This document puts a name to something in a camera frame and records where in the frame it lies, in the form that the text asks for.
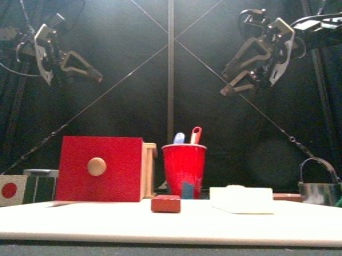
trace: metal pot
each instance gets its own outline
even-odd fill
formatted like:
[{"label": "metal pot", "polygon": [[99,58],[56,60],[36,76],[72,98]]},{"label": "metal pot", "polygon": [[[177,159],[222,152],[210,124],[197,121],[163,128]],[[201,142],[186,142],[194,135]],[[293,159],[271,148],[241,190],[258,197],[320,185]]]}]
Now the metal pot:
[{"label": "metal pot", "polygon": [[[304,182],[304,166],[312,160],[317,161],[326,167],[326,170],[330,172],[332,183]],[[326,160],[318,157],[312,157],[306,159],[301,164],[301,182],[298,186],[304,203],[336,206],[337,202],[342,197],[341,183],[336,173],[336,169]]]}]

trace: black curtain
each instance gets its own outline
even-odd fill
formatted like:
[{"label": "black curtain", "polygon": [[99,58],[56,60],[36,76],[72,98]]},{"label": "black curtain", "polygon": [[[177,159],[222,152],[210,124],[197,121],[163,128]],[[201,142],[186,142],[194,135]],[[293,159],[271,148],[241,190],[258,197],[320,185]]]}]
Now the black curtain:
[{"label": "black curtain", "polygon": [[[60,47],[64,51],[76,51],[104,79],[96,84],[74,77],[60,87],[54,87],[43,79],[26,78],[14,123],[11,111],[20,78],[0,70],[3,170],[72,120],[11,173],[22,173],[26,168],[58,169],[64,135],[137,136],[158,145],[158,187],[165,180],[161,148],[169,143],[169,57],[175,63],[174,130],[185,132],[189,139],[193,128],[203,128],[206,188],[241,184],[269,186],[275,191],[297,191],[300,164],[308,156],[281,129],[317,157],[337,164],[337,149],[329,142],[332,131],[324,115],[326,103],[320,96],[310,53],[302,59],[292,60],[274,87],[243,93],[249,102],[239,96],[221,95],[226,84],[215,75],[221,74],[245,42],[238,24],[241,11],[266,9],[271,20],[282,17],[290,24],[304,16],[301,1],[175,0],[174,56],[169,56],[167,48],[169,0],[24,2],[31,17],[42,4],[42,18],[35,29],[56,12],[64,16],[66,23],[59,28]],[[2,27],[11,25],[24,30],[19,3],[8,5],[8,12],[2,14]],[[338,46],[329,49],[326,61],[341,62],[330,52],[334,49],[341,51]],[[27,61],[30,69],[26,71],[38,73],[35,60],[28,58]],[[8,53],[2,57],[2,63],[14,69],[23,65]],[[328,73],[334,125],[341,128],[341,65],[329,68]],[[100,100],[78,115],[100,96]],[[313,180],[328,178],[321,172],[309,176]]]}]

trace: wooden knob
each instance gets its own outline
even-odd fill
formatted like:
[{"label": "wooden knob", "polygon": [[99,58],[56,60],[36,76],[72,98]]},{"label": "wooden knob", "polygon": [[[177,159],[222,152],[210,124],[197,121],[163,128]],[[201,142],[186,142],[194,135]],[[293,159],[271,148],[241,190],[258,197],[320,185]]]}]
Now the wooden knob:
[{"label": "wooden knob", "polygon": [[92,176],[100,176],[107,169],[107,164],[100,157],[94,157],[88,162],[87,169]]}]

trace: red plastic cup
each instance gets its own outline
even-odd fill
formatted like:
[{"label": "red plastic cup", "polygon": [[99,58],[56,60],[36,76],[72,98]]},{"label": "red plastic cup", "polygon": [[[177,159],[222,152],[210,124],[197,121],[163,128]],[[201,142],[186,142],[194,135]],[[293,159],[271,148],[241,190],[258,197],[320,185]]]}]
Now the red plastic cup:
[{"label": "red plastic cup", "polygon": [[198,144],[170,144],[162,149],[171,194],[199,199],[207,148]]}]

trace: white foam block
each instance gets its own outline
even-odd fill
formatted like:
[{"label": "white foam block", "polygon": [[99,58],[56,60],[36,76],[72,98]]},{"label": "white foam block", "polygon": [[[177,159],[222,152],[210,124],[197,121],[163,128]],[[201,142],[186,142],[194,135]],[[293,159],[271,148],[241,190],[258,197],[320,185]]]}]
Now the white foam block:
[{"label": "white foam block", "polygon": [[211,206],[230,213],[273,214],[271,188],[247,188],[238,185],[210,188]]}]

